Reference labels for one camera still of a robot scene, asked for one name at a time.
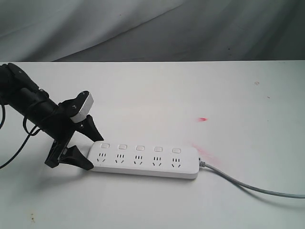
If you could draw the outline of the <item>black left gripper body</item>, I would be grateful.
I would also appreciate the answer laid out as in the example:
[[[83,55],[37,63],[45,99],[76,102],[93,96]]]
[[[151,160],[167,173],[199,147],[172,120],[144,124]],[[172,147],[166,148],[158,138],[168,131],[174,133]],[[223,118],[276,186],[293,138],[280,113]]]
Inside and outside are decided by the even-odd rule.
[[[69,117],[69,107],[73,99],[55,104],[49,98],[43,98],[35,103],[35,124],[52,139],[53,143],[45,164],[56,167],[59,157],[71,140],[74,132],[80,131],[80,124],[74,123]]]

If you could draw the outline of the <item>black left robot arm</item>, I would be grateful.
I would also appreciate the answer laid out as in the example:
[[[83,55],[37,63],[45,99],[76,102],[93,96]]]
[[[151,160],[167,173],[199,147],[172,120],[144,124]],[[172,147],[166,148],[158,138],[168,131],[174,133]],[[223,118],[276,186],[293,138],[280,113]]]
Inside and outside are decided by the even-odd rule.
[[[0,67],[0,100],[3,105],[9,105],[23,115],[24,126],[30,120],[53,139],[46,165],[54,168],[62,163],[84,170],[93,169],[93,163],[77,146],[67,147],[75,132],[94,142],[103,140],[89,115],[93,105],[89,91],[82,91],[76,98],[56,104],[20,67],[8,63]]]

